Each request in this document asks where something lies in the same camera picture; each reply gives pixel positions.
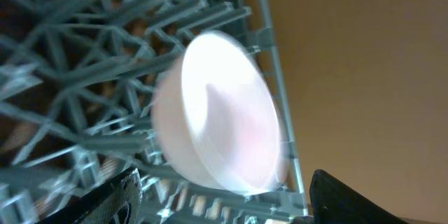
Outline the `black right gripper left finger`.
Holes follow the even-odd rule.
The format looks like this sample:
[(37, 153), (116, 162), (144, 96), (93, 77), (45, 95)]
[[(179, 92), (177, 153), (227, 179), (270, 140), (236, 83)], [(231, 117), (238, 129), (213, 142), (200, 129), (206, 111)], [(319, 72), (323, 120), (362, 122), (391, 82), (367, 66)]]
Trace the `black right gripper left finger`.
[(142, 197), (139, 172), (129, 168), (38, 224), (135, 224)]

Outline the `pink bowl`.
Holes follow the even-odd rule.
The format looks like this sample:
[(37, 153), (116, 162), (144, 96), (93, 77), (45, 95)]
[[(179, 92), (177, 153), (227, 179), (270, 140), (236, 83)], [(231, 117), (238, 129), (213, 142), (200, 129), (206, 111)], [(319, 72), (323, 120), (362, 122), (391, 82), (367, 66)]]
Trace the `pink bowl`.
[(188, 44), (157, 84), (150, 118), (164, 157), (191, 183), (249, 196), (286, 179), (283, 126), (269, 88), (224, 32)]

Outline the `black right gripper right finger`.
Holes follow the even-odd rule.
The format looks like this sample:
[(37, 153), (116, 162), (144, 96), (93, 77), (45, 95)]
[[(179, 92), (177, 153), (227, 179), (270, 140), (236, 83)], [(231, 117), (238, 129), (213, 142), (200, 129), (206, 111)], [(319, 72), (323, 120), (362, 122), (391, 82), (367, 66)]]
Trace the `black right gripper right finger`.
[(309, 196), (316, 224), (407, 224), (322, 169), (313, 173)]

